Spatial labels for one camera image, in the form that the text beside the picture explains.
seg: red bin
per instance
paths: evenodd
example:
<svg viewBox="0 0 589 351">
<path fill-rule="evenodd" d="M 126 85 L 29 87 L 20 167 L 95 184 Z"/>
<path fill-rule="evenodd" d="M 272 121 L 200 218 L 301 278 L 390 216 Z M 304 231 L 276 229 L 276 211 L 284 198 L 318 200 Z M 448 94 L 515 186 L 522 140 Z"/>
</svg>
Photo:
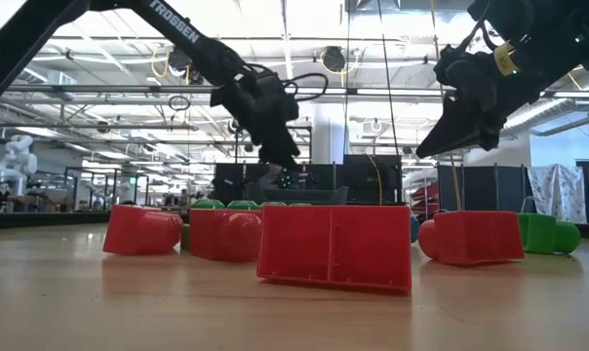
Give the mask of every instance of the red bin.
<svg viewBox="0 0 589 351">
<path fill-rule="evenodd" d="M 112 207 L 103 251 L 111 254 L 169 254 L 179 242 L 179 215 L 139 206 Z"/>
<path fill-rule="evenodd" d="M 266 207 L 257 276 L 410 293 L 410 209 Z"/>
</svg>

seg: white robot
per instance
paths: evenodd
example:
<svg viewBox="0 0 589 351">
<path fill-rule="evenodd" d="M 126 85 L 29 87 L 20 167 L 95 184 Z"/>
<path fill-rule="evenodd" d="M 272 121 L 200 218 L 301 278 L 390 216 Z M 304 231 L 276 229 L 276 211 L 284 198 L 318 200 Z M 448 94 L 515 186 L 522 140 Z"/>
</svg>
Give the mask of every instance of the white robot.
<svg viewBox="0 0 589 351">
<path fill-rule="evenodd" d="M 24 195 L 28 176 L 37 172 L 37 157 L 30 153 L 32 142 L 31 136 L 12 136 L 6 143 L 0 161 L 0 183 L 14 182 L 11 195 Z"/>
</svg>

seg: pillar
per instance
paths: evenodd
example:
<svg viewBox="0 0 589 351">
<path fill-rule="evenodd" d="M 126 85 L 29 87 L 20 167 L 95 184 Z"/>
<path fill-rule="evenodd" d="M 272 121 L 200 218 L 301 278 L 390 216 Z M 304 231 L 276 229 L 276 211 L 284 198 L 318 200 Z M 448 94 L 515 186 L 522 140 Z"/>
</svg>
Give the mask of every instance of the pillar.
<svg viewBox="0 0 589 351">
<path fill-rule="evenodd" d="M 344 124 L 344 106 L 338 103 L 319 103 L 314 107 L 312 121 L 312 163 L 342 164 L 348 153 L 348 131 Z"/>
</svg>

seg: wooden floor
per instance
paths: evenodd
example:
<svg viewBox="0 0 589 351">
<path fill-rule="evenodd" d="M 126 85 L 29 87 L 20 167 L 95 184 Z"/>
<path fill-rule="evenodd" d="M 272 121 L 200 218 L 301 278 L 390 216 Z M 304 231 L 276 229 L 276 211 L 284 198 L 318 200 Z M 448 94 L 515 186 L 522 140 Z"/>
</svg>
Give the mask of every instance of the wooden floor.
<svg viewBox="0 0 589 351">
<path fill-rule="evenodd" d="M 589 241 L 411 297 L 263 284 L 253 264 L 101 252 L 105 226 L 0 230 L 0 350 L 589 350 Z"/>
</svg>

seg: yellow cable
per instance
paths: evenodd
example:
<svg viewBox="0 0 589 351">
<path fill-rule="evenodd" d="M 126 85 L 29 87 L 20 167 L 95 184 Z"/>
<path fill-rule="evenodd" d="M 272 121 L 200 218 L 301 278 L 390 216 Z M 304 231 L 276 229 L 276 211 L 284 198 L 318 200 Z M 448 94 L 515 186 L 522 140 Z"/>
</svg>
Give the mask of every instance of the yellow cable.
<svg viewBox="0 0 589 351">
<path fill-rule="evenodd" d="M 154 73 L 154 75 L 156 75 L 156 77 L 159 78 L 165 78 L 167 76 L 167 71 L 169 70 L 169 53 L 167 53 L 167 59 L 165 60 L 165 70 L 163 71 L 162 74 L 158 73 L 158 71 L 156 71 L 156 67 L 154 66 L 154 60 L 156 60 L 156 54 L 158 53 L 158 48 L 156 48 L 154 50 L 154 55 L 151 57 L 151 71 Z"/>
<path fill-rule="evenodd" d="M 330 72 L 331 74 L 337 74 L 337 75 L 346 75 L 346 74 L 351 73 L 355 68 L 357 68 L 357 66 L 359 64 L 359 59 L 360 59 L 360 56 L 356 55 L 355 56 L 355 63 L 353 63 L 353 65 L 351 66 L 351 68 L 349 68 L 349 70 L 347 70 L 347 71 L 342 70 L 341 72 L 334 72 L 325 66 L 325 63 L 323 62 L 324 57 L 325 57 L 325 52 L 321 53 L 321 64 L 323 65 L 323 68 L 325 68 L 325 70 Z"/>
<path fill-rule="evenodd" d="M 186 85 L 190 85 L 190 64 L 186 66 Z"/>
<path fill-rule="evenodd" d="M 381 186 L 381 173 L 379 172 L 379 167 L 376 166 L 373 157 L 371 155 L 366 154 L 369 157 L 369 160 L 373 163 L 374 170 L 376 171 L 376 180 L 379 183 L 379 205 L 383 206 L 383 187 Z"/>
<path fill-rule="evenodd" d="M 440 61 L 440 44 L 438 43 L 438 33 L 436 31 L 435 25 L 435 0 L 430 0 L 431 2 L 431 20 L 433 21 L 433 42 L 435 44 L 435 56 L 438 61 Z M 444 104 L 444 89 L 442 88 L 442 84 L 440 84 L 440 98 L 442 100 L 442 104 Z M 457 169 L 454 166 L 454 158 L 452 157 L 452 151 L 449 152 L 451 155 L 451 169 L 452 169 L 452 182 L 454 183 L 454 198 L 457 203 L 457 210 L 461 211 L 461 196 L 459 195 L 459 180 L 457 179 Z"/>
<path fill-rule="evenodd" d="M 572 83 L 579 91 L 583 90 L 583 88 L 580 86 L 580 84 L 578 84 L 578 82 L 576 82 L 576 80 L 574 79 L 574 76 L 572 76 L 571 73 L 568 73 L 568 77 L 571 79 Z"/>
</svg>

